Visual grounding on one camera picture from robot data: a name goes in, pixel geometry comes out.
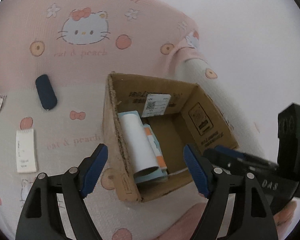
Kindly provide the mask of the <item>person's right hand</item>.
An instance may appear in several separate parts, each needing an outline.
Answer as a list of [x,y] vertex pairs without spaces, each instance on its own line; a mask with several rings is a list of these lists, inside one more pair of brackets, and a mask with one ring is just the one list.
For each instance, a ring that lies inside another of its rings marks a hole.
[[297,202],[291,201],[280,212],[274,215],[274,222],[279,238],[282,238],[285,231],[290,226],[296,207]]

